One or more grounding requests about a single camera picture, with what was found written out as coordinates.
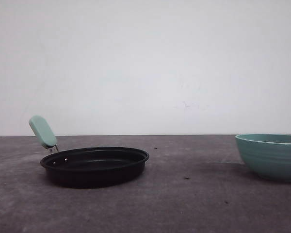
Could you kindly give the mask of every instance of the bowl rim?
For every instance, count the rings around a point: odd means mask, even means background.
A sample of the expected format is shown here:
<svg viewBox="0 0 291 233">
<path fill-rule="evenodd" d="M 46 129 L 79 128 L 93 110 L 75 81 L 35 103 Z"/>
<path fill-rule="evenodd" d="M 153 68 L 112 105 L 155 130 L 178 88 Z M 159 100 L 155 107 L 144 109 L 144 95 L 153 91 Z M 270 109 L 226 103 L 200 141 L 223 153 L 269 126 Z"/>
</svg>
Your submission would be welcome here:
<svg viewBox="0 0 291 233">
<path fill-rule="evenodd" d="M 243 133 L 243 134 L 236 135 L 235 138 L 237 138 L 239 140 L 249 141 L 249 142 L 267 143 L 267 144 L 276 144 L 276 145 L 291 145 L 291 143 L 284 143 L 284 142 L 265 142 L 265 141 L 258 141 L 258 140 L 251 140 L 251 139 L 240 138 L 240 136 L 246 136 L 246 135 L 279 135 L 279 136 L 291 136 L 291 134 L 279 134 L 279 133 Z"/>
</svg>

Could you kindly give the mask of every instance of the pan rim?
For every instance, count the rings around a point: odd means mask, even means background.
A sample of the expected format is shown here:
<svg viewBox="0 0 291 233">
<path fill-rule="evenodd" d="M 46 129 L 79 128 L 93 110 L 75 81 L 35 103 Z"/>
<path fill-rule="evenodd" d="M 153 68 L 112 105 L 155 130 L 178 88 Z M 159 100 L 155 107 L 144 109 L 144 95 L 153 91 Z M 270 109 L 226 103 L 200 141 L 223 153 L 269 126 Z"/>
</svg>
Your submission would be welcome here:
<svg viewBox="0 0 291 233">
<path fill-rule="evenodd" d="M 138 152 L 143 154 L 145 157 L 142 160 L 139 160 L 137 162 L 134 163 L 129 163 L 126 165 L 121 165 L 119 167 L 113 167 L 113 168 L 101 168 L 101 169 L 71 169 L 71 168 L 62 168 L 62 167 L 54 167 L 54 166 L 49 166 L 46 164 L 46 161 L 50 158 L 55 157 L 56 155 L 60 155 L 60 154 L 65 154 L 67 152 L 77 152 L 77 151 L 89 151 L 89 150 L 94 150 L 94 151 L 99 151 L 99 150 L 114 150 L 114 151 L 130 151 L 130 152 Z M 71 150 L 64 150 L 61 152 L 57 152 L 54 154 L 50 154 L 44 158 L 41 159 L 40 161 L 40 165 L 42 167 L 44 167 L 45 169 L 50 169 L 52 171 L 62 171 L 62 172 L 76 172 L 76 173 L 82 173 L 82 172 L 100 172 L 100 171 L 112 171 L 112 170 L 118 170 L 118 169 L 122 169 L 122 168 L 126 168 L 126 167 L 131 167 L 131 166 L 135 166 L 137 164 L 140 163 L 144 163 L 145 161 L 147 161 L 149 159 L 149 154 L 148 152 L 141 150 L 141 149 L 137 149 L 137 148 L 129 148 L 129 147 L 116 147 L 116 146 L 107 146 L 107 147 L 87 147 L 87 148 L 77 148 L 77 149 L 71 149 Z"/>
</svg>

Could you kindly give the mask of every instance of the ceramic bowl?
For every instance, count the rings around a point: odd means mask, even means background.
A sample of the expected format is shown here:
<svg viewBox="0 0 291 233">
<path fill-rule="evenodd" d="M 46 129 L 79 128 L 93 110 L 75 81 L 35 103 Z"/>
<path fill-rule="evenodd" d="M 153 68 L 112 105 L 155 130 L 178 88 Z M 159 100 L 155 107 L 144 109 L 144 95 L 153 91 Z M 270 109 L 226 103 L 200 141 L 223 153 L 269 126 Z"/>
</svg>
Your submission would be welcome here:
<svg viewBox="0 0 291 233">
<path fill-rule="evenodd" d="M 291 182 L 291 135 L 240 134 L 236 143 L 244 163 L 259 176 Z"/>
</svg>

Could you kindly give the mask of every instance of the bowl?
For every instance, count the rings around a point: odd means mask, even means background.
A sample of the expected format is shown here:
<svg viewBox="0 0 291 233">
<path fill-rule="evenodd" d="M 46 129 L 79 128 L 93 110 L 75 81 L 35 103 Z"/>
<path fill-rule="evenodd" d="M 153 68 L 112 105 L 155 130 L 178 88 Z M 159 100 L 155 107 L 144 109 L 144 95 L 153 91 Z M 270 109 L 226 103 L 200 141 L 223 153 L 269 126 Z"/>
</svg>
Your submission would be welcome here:
<svg viewBox="0 0 291 233">
<path fill-rule="evenodd" d="M 291 135 L 240 134 L 236 143 L 249 169 L 266 179 L 291 182 Z"/>
</svg>

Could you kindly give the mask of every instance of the nonstick pan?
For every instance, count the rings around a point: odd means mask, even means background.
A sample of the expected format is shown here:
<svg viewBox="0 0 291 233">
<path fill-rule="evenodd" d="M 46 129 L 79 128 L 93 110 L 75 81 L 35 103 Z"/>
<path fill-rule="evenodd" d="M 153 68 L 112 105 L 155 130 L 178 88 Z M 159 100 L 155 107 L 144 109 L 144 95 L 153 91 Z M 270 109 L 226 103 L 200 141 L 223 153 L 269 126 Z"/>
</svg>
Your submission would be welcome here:
<svg viewBox="0 0 291 233">
<path fill-rule="evenodd" d="M 33 116 L 29 125 L 41 145 L 51 153 L 40 161 L 47 177 L 55 184 L 90 188 L 110 186 L 140 175 L 149 154 L 125 147 L 92 147 L 58 151 L 57 139 L 41 116 Z"/>
</svg>

